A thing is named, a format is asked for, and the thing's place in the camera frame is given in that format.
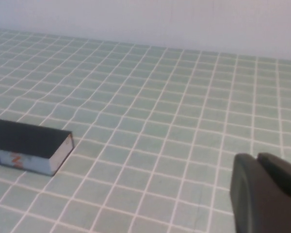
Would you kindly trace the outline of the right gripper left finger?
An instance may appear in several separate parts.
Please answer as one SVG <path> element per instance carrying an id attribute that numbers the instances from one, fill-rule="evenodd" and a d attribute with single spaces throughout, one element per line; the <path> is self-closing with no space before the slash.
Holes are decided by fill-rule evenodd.
<path id="1" fill-rule="evenodd" d="M 250 154 L 234 157 L 230 199 L 238 233 L 291 233 L 291 198 Z"/>

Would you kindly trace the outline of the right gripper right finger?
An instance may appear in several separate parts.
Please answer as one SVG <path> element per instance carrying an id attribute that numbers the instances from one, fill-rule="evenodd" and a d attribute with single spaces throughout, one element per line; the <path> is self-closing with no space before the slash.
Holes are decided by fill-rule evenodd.
<path id="1" fill-rule="evenodd" d="M 278 188 L 291 198 L 291 163 L 266 152 L 259 153 L 257 161 Z"/>

